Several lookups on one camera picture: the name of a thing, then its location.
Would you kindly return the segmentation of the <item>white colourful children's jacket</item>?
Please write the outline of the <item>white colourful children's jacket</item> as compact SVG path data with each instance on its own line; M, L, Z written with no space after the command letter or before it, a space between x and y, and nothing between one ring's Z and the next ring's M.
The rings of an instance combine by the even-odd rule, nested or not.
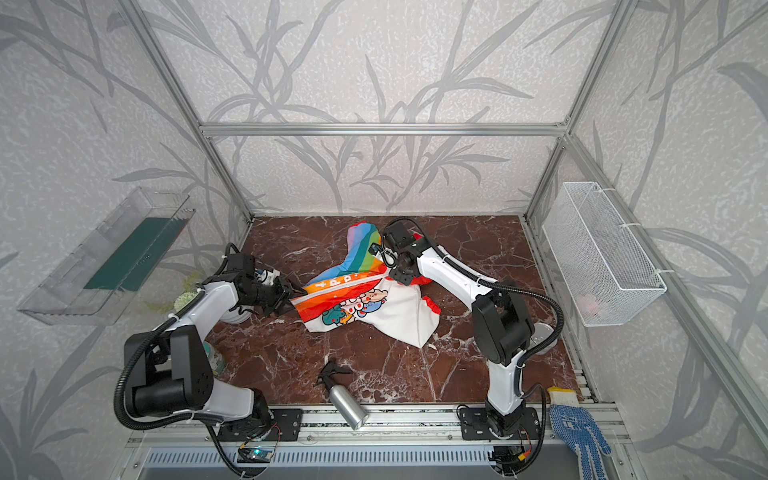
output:
M417 348L423 347L438 327L441 309L420 287L428 282L402 285L369 248L381 243L378 229L359 222L347 230L347 256L303 287L304 296L292 300L310 332L329 332L356 321Z

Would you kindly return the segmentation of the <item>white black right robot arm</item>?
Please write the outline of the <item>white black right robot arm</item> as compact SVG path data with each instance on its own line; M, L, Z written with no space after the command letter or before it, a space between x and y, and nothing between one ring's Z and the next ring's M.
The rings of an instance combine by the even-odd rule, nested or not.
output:
M517 430L525 411L521 358L534 325L522 296L510 284L484 276L434 241L397 222L368 248L382 260L390 277L409 286L419 278L440 285L471 310L473 338L486 359L489 388L485 409L488 428L500 439Z

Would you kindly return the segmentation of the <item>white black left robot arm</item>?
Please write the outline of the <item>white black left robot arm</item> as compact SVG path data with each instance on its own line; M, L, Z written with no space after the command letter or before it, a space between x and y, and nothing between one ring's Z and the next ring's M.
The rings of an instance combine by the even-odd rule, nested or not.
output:
M270 427L263 394L216 379L204 341L230 313L281 314L305 293L279 271L257 267L252 255L227 248L218 269L188 303L155 329L125 342L113 395L117 420L131 430L187 420L256 431Z

